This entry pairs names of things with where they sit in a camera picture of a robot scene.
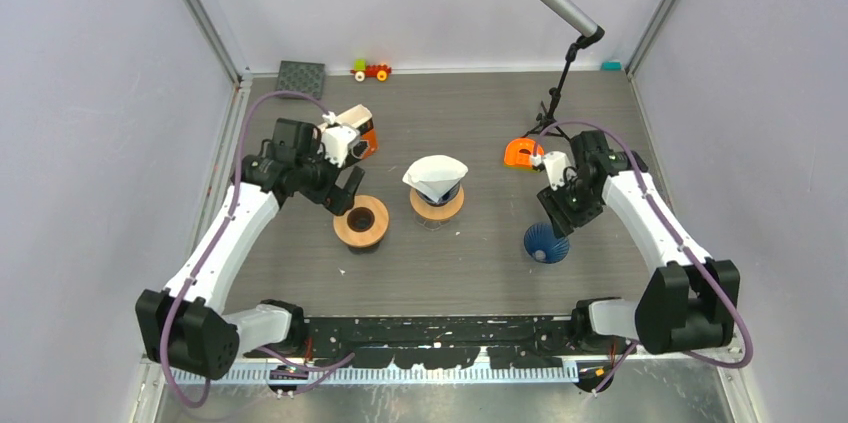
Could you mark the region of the blue glass dripper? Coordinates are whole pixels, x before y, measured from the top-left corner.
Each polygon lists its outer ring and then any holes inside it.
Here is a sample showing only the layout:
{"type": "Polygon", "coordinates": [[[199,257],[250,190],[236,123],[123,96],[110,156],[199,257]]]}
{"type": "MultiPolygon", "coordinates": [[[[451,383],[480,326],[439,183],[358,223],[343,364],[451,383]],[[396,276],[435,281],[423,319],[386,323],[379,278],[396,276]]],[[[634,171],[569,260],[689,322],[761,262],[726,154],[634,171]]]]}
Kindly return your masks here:
{"type": "Polygon", "coordinates": [[[461,189],[461,184],[457,183],[452,186],[449,190],[441,194],[438,198],[431,198],[426,193],[417,190],[417,195],[429,206],[432,207],[442,207],[454,200],[461,189]]]}
{"type": "Polygon", "coordinates": [[[550,223],[535,223],[524,234],[525,252],[534,261],[543,264],[555,264],[564,260],[570,252],[567,237],[558,237],[550,223]]]}

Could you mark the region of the wooden ring dripper stand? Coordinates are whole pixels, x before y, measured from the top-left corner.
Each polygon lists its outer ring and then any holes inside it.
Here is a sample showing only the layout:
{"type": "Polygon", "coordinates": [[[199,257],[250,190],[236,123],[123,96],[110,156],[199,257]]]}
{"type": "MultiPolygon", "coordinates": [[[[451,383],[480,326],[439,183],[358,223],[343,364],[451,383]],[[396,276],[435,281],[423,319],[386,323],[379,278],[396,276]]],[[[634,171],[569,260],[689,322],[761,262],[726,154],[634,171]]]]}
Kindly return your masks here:
{"type": "Polygon", "coordinates": [[[350,210],[333,218],[336,236],[354,253],[375,251],[385,238],[389,224],[387,206],[370,195],[357,195],[350,210]]]}

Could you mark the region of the orange coffee filter box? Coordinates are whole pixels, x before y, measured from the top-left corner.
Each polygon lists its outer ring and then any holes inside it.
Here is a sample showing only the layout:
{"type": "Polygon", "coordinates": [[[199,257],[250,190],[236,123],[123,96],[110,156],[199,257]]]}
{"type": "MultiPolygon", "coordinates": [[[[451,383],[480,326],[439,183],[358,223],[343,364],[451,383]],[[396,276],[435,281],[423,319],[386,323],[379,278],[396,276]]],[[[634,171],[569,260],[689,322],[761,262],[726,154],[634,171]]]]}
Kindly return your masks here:
{"type": "Polygon", "coordinates": [[[349,127],[356,131],[357,138],[348,144],[344,167],[352,166],[373,155],[379,148],[372,112],[363,104],[355,105],[340,114],[322,116],[319,125],[322,133],[329,127],[349,127]]]}

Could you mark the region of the white paper coffee filter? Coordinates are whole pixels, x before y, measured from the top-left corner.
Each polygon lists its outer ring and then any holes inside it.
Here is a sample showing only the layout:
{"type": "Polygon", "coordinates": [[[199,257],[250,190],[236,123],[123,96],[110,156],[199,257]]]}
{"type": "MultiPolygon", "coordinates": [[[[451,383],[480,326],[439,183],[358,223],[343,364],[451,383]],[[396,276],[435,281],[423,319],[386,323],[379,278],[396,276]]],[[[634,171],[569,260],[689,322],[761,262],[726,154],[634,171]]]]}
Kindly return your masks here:
{"type": "Polygon", "coordinates": [[[402,182],[415,191],[438,198],[467,175],[468,167],[447,155],[430,155],[414,161],[402,177],[402,182]]]}

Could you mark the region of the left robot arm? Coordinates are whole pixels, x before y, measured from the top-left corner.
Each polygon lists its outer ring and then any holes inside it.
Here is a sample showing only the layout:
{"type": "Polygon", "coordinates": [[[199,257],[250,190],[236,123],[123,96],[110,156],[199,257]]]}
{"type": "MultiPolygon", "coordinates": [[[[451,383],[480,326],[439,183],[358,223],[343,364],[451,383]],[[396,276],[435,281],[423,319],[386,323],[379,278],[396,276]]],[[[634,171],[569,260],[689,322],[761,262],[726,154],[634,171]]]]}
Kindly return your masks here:
{"type": "Polygon", "coordinates": [[[225,314],[229,291],[251,248],[287,199],[301,194],[341,216],[350,210],[365,175],[354,168],[337,185],[357,129],[327,118],[316,126],[280,118],[258,154],[243,157],[212,227],[188,261],[159,292],[145,290],[136,315],[148,357],[163,367],[210,380],[235,360],[270,345],[298,355],[307,341],[301,307],[266,299],[255,308],[225,314]]]}

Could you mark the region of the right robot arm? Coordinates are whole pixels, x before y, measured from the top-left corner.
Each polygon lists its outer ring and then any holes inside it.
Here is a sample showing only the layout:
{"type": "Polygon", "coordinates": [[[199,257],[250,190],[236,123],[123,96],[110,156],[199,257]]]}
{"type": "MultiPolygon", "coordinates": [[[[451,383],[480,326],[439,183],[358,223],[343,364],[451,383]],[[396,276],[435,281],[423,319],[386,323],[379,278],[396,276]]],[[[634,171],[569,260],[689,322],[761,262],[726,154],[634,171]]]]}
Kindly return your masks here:
{"type": "Polygon", "coordinates": [[[548,179],[537,198],[555,237],[565,238],[610,210],[649,272],[636,302],[579,301],[571,314],[572,343],[589,354],[611,337],[637,341],[652,354],[727,346],[741,325],[737,267],[714,259],[694,241],[659,195],[643,160],[626,146],[613,150],[610,137],[600,129],[584,131],[571,138],[570,153],[533,149],[530,156],[548,179]]]}

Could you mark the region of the clear glass dripper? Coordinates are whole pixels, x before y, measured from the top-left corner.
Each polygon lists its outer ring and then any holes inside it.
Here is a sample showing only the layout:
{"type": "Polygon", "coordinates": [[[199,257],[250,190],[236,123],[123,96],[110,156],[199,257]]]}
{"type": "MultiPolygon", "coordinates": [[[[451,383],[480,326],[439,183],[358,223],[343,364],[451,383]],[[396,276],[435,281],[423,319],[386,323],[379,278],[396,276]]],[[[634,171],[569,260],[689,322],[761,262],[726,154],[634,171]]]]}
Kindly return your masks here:
{"type": "Polygon", "coordinates": [[[451,219],[430,219],[422,216],[416,217],[416,222],[428,231],[439,231],[441,228],[449,225],[451,219]]]}

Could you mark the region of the orange plastic holder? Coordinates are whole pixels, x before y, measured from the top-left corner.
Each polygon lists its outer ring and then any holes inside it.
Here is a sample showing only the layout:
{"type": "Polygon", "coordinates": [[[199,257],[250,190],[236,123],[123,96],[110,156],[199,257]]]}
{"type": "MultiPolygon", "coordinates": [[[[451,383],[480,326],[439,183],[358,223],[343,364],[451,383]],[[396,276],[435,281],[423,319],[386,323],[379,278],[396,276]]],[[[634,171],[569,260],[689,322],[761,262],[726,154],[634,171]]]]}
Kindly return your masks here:
{"type": "Polygon", "coordinates": [[[534,153],[544,154],[544,149],[535,140],[526,137],[513,139],[505,147],[503,164],[507,168],[532,171],[531,157],[534,153]]]}

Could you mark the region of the grey building block baseplate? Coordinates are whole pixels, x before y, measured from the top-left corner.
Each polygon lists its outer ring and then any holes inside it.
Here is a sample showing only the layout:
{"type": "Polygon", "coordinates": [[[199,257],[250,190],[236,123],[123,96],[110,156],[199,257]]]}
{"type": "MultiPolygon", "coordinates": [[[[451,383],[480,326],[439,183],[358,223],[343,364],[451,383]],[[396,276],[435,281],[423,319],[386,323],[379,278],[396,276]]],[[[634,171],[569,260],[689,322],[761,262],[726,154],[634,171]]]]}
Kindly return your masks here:
{"type": "Polygon", "coordinates": [[[303,93],[323,98],[326,78],[324,63],[282,60],[276,77],[276,91],[303,93]]]}

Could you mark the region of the red toy car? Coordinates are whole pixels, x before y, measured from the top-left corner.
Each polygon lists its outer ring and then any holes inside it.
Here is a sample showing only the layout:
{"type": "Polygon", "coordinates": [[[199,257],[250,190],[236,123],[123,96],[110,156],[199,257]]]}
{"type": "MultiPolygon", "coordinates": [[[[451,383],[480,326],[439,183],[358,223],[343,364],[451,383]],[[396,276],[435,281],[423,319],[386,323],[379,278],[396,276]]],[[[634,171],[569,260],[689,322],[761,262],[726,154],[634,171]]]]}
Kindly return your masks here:
{"type": "Polygon", "coordinates": [[[357,59],[349,72],[356,82],[364,82],[369,78],[385,82],[392,73],[392,67],[388,64],[370,64],[366,59],[357,59]]]}

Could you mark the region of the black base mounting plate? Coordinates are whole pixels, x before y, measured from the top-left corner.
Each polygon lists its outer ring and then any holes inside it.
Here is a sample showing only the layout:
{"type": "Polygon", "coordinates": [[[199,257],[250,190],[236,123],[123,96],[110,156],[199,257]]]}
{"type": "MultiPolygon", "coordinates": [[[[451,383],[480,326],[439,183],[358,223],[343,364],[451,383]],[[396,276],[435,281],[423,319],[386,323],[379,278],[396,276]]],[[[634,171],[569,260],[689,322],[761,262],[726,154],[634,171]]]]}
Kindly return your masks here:
{"type": "Polygon", "coordinates": [[[627,340],[582,333],[568,316],[311,317],[267,347],[319,365],[352,355],[358,369],[466,369],[485,356],[505,370],[554,368],[578,356],[614,363],[627,340]]]}

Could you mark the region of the teal small block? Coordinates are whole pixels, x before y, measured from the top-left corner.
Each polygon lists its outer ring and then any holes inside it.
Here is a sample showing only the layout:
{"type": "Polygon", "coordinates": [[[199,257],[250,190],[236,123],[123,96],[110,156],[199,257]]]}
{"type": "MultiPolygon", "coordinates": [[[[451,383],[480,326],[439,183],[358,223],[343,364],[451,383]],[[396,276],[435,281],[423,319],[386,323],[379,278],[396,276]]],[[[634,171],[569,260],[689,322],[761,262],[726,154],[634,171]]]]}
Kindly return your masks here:
{"type": "Polygon", "coordinates": [[[621,62],[618,62],[618,61],[605,61],[601,64],[600,69],[602,71],[618,72],[618,71],[621,71],[623,69],[623,65],[622,65],[621,62]]]}

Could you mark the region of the aluminium frame rail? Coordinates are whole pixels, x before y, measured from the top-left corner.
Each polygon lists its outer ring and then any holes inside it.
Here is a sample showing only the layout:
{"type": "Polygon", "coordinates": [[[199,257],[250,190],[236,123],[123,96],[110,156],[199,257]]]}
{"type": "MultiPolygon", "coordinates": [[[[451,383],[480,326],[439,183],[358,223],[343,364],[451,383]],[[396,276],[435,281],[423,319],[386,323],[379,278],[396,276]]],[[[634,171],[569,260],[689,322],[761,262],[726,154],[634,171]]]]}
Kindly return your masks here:
{"type": "Polygon", "coordinates": [[[234,84],[239,84],[242,81],[240,72],[202,0],[183,0],[183,2],[224,73],[234,84]]]}

